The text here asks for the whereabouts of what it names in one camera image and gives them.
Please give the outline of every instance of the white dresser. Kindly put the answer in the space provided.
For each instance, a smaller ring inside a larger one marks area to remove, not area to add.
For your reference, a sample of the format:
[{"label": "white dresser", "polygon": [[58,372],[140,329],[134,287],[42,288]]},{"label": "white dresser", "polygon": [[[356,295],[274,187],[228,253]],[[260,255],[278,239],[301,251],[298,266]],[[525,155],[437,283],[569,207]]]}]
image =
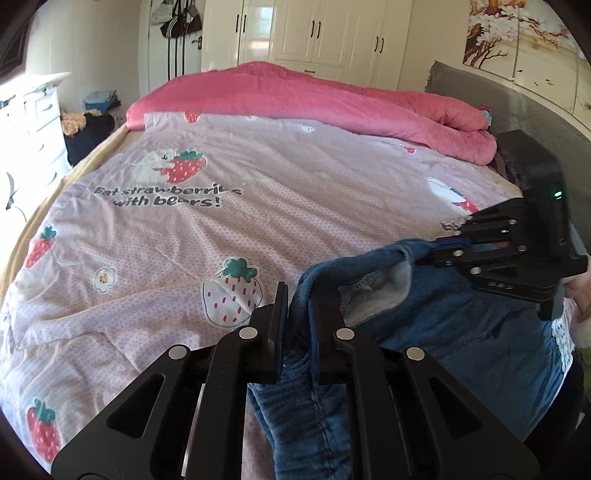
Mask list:
[{"label": "white dresser", "polygon": [[17,94],[0,109],[0,174],[6,172],[11,182],[9,205],[21,210],[26,220],[72,169],[55,84],[28,88],[31,93]]}]

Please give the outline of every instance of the drawer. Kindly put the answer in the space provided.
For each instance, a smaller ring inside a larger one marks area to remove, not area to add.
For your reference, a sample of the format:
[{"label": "drawer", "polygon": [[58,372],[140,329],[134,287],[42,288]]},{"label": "drawer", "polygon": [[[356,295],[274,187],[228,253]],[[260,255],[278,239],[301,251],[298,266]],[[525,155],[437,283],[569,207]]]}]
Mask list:
[{"label": "drawer", "polygon": [[6,143],[22,145],[22,139],[28,134],[25,106],[14,99],[8,106],[0,109],[0,139],[4,147]]},{"label": "drawer", "polygon": [[65,151],[50,165],[51,171],[55,173],[53,181],[59,182],[63,177],[72,171],[68,162],[68,153]]},{"label": "drawer", "polygon": [[337,80],[341,67],[333,67],[332,65],[319,65],[317,63],[305,63],[302,61],[286,61],[278,60],[278,65],[295,72],[308,73],[314,77],[324,80]]},{"label": "drawer", "polygon": [[29,219],[37,207],[56,191],[62,178],[71,171],[68,155],[63,152],[53,163],[38,169],[35,175],[29,175],[24,179],[21,188],[12,196],[14,206],[21,209]]},{"label": "drawer", "polygon": [[27,111],[27,126],[30,133],[37,132],[52,120],[60,117],[60,107],[57,103],[57,91],[45,90],[25,97]]},{"label": "drawer", "polygon": [[27,151],[36,165],[52,163],[66,149],[66,142],[61,131],[61,121],[54,119],[49,125],[29,136]]}]

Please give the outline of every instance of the pile of clothes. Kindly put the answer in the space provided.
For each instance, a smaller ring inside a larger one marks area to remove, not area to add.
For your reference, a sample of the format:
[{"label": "pile of clothes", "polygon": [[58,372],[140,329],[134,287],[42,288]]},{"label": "pile of clothes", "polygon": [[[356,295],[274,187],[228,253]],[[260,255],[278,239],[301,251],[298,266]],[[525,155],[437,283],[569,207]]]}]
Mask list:
[{"label": "pile of clothes", "polygon": [[82,113],[61,113],[61,130],[68,150],[68,162],[72,167],[86,158],[115,129],[115,119],[103,113],[98,108]]},{"label": "pile of clothes", "polygon": [[102,114],[119,106],[121,106],[121,101],[117,96],[117,90],[92,92],[84,99],[84,108],[86,110],[98,110]]}]

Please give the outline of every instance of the wall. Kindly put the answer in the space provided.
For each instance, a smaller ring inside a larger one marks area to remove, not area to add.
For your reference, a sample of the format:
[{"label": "wall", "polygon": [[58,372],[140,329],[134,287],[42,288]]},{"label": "wall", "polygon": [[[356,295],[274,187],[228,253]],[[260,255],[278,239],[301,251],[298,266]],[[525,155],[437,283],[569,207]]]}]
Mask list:
[{"label": "wall", "polygon": [[31,26],[28,74],[72,72],[59,87],[62,109],[83,109],[86,95],[116,89],[125,111],[139,98],[141,0],[49,0]]},{"label": "wall", "polygon": [[469,13],[470,0],[413,0],[399,90],[424,91],[436,60],[462,64]]}]

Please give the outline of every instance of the white lace trim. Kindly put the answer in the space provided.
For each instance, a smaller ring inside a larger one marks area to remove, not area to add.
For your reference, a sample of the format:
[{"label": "white lace trim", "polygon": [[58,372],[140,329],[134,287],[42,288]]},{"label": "white lace trim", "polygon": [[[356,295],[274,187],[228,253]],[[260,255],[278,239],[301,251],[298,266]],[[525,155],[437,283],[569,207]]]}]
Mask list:
[{"label": "white lace trim", "polygon": [[560,350],[562,372],[566,375],[566,372],[569,371],[573,364],[574,343],[570,337],[569,327],[564,318],[565,314],[566,312],[562,314],[562,317],[552,322],[552,336],[556,340],[556,345],[558,345],[558,349]]}]

